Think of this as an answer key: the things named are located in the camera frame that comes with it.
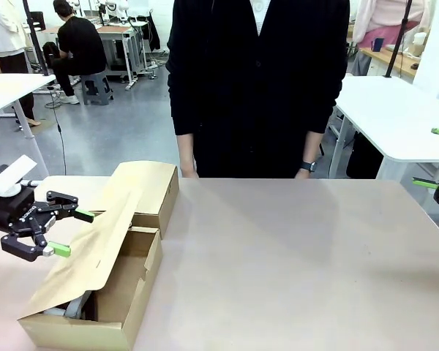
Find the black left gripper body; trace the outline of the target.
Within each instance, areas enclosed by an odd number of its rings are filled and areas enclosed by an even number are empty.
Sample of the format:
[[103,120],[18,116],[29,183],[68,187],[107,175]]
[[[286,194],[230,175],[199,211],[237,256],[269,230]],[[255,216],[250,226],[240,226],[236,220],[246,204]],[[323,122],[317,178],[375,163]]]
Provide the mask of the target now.
[[33,186],[23,186],[19,193],[11,197],[0,196],[0,231],[7,232],[10,223],[19,222],[35,204]]

